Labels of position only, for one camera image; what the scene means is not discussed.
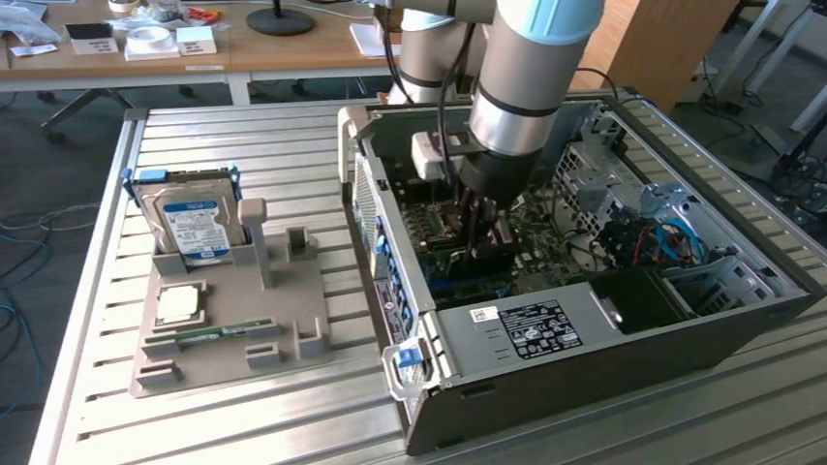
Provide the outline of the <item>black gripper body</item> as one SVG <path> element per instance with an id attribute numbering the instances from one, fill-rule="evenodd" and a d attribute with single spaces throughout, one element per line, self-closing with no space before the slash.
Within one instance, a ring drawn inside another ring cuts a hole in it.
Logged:
<path id="1" fill-rule="evenodd" d="M 513 202 L 525 189 L 540 155 L 540 150 L 524 155 L 470 153 L 460 167 L 461 182 L 478 197 Z"/>

